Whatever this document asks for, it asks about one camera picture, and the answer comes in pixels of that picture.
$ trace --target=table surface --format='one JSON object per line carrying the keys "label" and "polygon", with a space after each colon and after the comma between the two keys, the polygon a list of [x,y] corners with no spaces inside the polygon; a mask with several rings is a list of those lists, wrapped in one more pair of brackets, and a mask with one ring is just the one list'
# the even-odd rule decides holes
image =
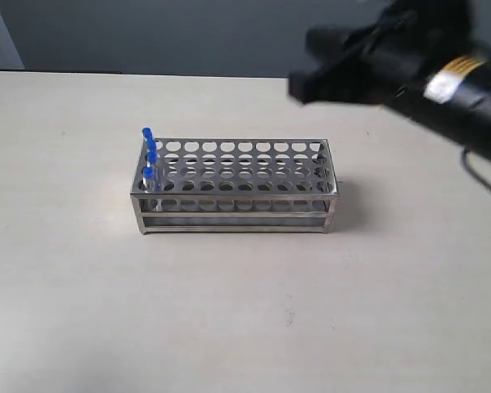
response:
{"label": "table surface", "polygon": [[[327,138],[336,230],[141,235],[147,125]],[[282,79],[0,73],[0,392],[491,391],[491,196],[459,153]]]}

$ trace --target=black cable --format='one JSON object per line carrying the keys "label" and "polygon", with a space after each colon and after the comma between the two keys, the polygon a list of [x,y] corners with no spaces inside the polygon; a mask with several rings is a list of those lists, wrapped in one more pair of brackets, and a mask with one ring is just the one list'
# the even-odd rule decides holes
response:
{"label": "black cable", "polygon": [[483,178],[476,170],[471,167],[471,164],[469,163],[469,153],[471,151],[468,148],[465,148],[462,151],[462,166],[464,167],[464,170],[478,183],[480,183],[482,186],[484,186],[489,192],[491,192],[491,183],[488,182],[485,178]]}

